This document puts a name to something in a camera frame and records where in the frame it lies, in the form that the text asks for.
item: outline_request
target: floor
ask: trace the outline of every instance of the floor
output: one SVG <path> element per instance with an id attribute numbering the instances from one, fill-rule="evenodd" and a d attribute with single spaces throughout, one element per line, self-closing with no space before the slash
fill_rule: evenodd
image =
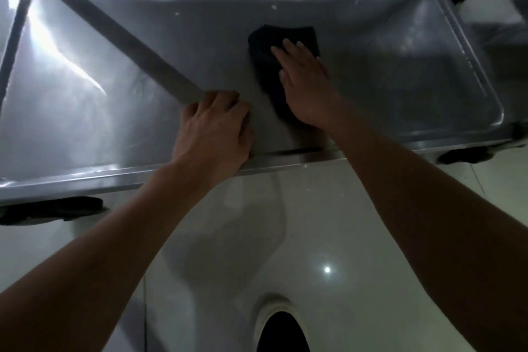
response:
<path id="1" fill-rule="evenodd" d="M 469 0 L 460 14 L 520 20 L 509 0 Z M 442 169 L 528 225 L 528 147 Z M 101 197 L 115 207 L 133 194 Z M 0 227 L 0 290 L 99 219 Z M 155 258 L 105 351 L 249 350 L 254 306 L 271 293 L 297 306 L 314 351 L 472 350 L 334 161 L 215 188 Z"/>

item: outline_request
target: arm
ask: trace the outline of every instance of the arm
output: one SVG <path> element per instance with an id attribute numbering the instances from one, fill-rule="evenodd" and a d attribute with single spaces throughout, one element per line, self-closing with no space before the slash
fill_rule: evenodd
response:
<path id="1" fill-rule="evenodd" d="M 294 114 L 344 152 L 421 284 L 478 350 L 528 348 L 528 229 L 376 134 L 302 45 L 274 48 Z"/>
<path id="2" fill-rule="evenodd" d="M 249 106 L 237 99 L 209 93 L 184 109 L 173 161 L 128 205 L 0 294 L 3 349 L 102 350 L 177 224 L 247 160 L 251 134 L 242 122 Z"/>

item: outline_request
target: black shoe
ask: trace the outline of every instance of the black shoe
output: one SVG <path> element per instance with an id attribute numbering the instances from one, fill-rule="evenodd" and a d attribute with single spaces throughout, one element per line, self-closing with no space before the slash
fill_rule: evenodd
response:
<path id="1" fill-rule="evenodd" d="M 255 323 L 257 352 L 309 352 L 306 331 L 292 302 L 275 297 L 260 309 Z"/>

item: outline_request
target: stainless steel tray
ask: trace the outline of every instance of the stainless steel tray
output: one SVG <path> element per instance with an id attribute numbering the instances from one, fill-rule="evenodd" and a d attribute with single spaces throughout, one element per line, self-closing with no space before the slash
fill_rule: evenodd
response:
<path id="1" fill-rule="evenodd" d="M 138 186 L 207 89 L 252 104 L 241 173 L 342 157 L 275 115 L 247 53 L 262 24 L 314 26 L 342 94 L 409 148 L 480 142 L 505 120 L 448 0 L 20 0 L 0 67 L 0 202 Z"/>

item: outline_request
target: hand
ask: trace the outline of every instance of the hand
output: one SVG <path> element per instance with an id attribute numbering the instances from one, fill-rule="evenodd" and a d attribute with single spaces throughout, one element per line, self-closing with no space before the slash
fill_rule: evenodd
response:
<path id="1" fill-rule="evenodd" d="M 285 39 L 283 44 L 287 53 L 277 47 L 271 52 L 283 68 L 279 76 L 286 102 L 300 121 L 327 130 L 332 114 L 343 105 L 328 71 L 301 42 Z"/>
<path id="2" fill-rule="evenodd" d="M 209 189 L 228 179 L 248 159 L 252 144 L 243 125 L 249 104 L 237 92 L 208 92 L 202 101 L 181 112 L 173 163 L 190 170 Z"/>

